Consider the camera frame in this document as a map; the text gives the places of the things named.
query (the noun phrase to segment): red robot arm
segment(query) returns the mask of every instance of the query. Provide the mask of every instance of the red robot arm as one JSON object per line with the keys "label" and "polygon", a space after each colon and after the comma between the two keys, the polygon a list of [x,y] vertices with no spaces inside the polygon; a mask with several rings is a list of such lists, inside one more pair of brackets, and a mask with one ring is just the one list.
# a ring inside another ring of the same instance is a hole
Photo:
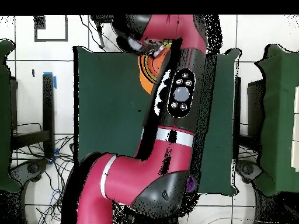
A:
{"label": "red robot arm", "polygon": [[[88,156],[80,171],[74,171],[86,172],[77,211],[63,204],[61,224],[69,224],[71,214],[77,216],[76,224],[113,224],[112,201],[153,218],[168,217],[179,209],[186,189],[206,59],[204,19],[201,15],[127,15],[122,23],[116,19],[113,27],[127,41],[124,50],[152,53],[169,40],[171,50],[152,90],[135,157]],[[72,174],[65,201],[78,183],[74,178]]]}

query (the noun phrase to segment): white stripe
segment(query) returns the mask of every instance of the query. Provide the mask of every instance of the white stripe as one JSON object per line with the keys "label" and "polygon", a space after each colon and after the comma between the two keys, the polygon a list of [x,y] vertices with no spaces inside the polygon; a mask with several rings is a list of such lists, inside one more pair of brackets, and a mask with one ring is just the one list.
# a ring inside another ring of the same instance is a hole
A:
{"label": "white stripe", "polygon": [[106,182],[106,178],[109,172],[109,169],[111,168],[112,163],[115,161],[116,159],[116,155],[112,156],[111,159],[108,161],[108,163],[106,164],[106,167],[104,168],[103,174],[102,174],[102,178],[100,179],[100,192],[102,193],[104,198],[106,197],[106,193],[105,193],[105,182]]}
{"label": "white stripe", "polygon": [[160,109],[158,108],[158,104],[160,102],[162,102],[162,100],[160,98],[160,92],[162,91],[163,88],[166,87],[165,81],[167,79],[169,79],[170,74],[171,74],[171,70],[169,69],[168,71],[165,72],[163,79],[161,80],[161,83],[158,86],[157,95],[156,95],[156,99],[155,99],[155,106],[154,106],[154,111],[157,116],[159,116],[159,114],[160,114]]}
{"label": "white stripe", "polygon": [[[168,141],[170,129],[160,129],[158,128],[156,140]],[[176,144],[186,145],[192,147],[193,144],[193,135],[190,135],[185,132],[175,131],[176,132]]]}
{"label": "white stripe", "polygon": [[142,129],[142,133],[141,133],[141,139],[142,139],[142,137],[143,137],[143,133],[144,133],[144,128]]}

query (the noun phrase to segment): dark green board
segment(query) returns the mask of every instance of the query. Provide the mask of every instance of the dark green board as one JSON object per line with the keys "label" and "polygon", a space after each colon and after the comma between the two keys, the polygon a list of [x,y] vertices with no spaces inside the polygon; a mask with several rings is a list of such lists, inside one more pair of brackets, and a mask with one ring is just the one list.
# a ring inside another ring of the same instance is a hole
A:
{"label": "dark green board", "polygon": [[20,185],[9,176],[11,159],[11,89],[6,56],[15,49],[9,40],[0,41],[0,190],[16,193]]}
{"label": "dark green board", "polygon": [[257,63],[265,74],[265,120],[261,132],[259,163],[265,171],[254,183],[267,196],[299,193],[299,173],[291,167],[295,87],[299,86],[299,53],[271,45]]}
{"label": "dark green board", "polygon": [[[150,100],[150,95],[140,84],[138,58],[119,52],[92,53],[82,47],[77,49],[79,160],[94,151],[133,156]],[[235,194],[231,186],[231,137],[234,62],[238,56],[239,50],[218,55],[213,97],[215,109],[211,111],[206,154],[204,152],[201,166],[201,193]]]}

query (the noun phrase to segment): blue tape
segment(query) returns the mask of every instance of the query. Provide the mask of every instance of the blue tape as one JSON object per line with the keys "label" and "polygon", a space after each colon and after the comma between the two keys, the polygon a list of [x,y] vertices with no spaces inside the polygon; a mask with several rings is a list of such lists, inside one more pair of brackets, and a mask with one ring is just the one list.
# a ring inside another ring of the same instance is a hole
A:
{"label": "blue tape", "polygon": [[[53,75],[52,72],[44,72],[44,75]],[[57,88],[56,76],[53,76],[53,87]]]}
{"label": "blue tape", "polygon": [[57,88],[57,84],[56,84],[56,76],[53,77],[53,87],[56,89]]}
{"label": "blue tape", "polygon": [[[54,153],[55,155],[59,155],[59,148],[55,148],[55,153]],[[56,161],[56,157],[52,157],[52,161],[53,162],[55,162]]]}

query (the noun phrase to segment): black stand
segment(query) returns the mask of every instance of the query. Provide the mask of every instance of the black stand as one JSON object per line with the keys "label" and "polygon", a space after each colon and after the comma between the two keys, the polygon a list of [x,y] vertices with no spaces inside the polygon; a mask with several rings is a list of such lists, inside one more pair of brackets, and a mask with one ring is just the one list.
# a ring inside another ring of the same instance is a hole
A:
{"label": "black stand", "polygon": [[[16,89],[18,82],[11,78],[12,101],[12,129],[17,126]],[[43,75],[43,130],[26,134],[15,134],[11,138],[11,148],[19,149],[25,146],[44,143],[44,155],[51,158],[54,155],[54,103],[53,103],[53,76]]]}

